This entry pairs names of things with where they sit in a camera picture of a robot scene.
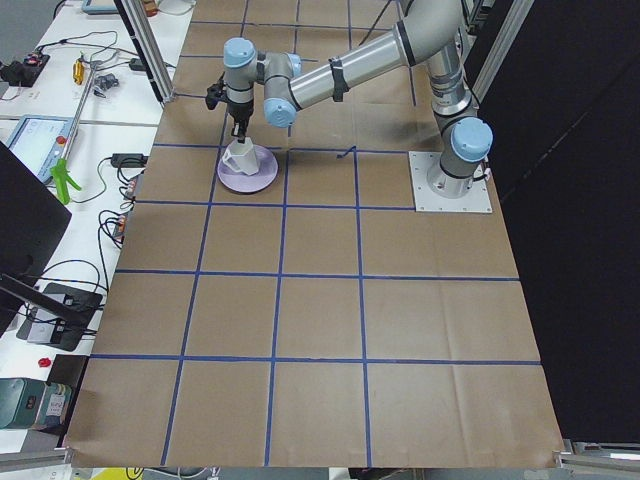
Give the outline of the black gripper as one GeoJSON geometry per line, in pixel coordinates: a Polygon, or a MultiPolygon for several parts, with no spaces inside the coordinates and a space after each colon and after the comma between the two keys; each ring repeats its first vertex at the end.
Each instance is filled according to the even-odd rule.
{"type": "Polygon", "coordinates": [[[254,113],[254,89],[227,88],[226,95],[227,110],[234,120],[231,135],[238,138],[240,143],[244,143],[249,121],[254,113]]]}

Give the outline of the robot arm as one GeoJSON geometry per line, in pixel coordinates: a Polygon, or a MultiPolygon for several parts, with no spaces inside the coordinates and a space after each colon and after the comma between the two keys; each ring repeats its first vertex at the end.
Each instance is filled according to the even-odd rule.
{"type": "Polygon", "coordinates": [[[326,99],[339,103],[351,89],[399,67],[425,64],[432,90],[432,110],[444,142],[428,169],[431,190],[449,199],[465,196],[480,176],[476,171],[493,143],[490,126],[471,113],[473,95],[466,88],[455,36],[462,21],[457,1],[406,1],[403,18],[389,32],[303,72],[291,53],[261,51],[243,37],[227,40],[224,72],[207,90],[206,105],[225,103],[233,119],[232,141],[222,160],[244,177],[272,162],[266,150],[247,134],[254,113],[254,87],[264,90],[266,121],[288,128],[299,111],[326,99]]]}

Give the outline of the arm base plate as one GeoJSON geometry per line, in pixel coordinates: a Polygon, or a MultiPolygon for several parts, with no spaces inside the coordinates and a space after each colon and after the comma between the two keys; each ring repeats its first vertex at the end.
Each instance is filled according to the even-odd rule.
{"type": "Polygon", "coordinates": [[[408,153],[415,210],[419,213],[491,214],[487,180],[481,165],[468,178],[447,175],[440,152],[408,153]]]}

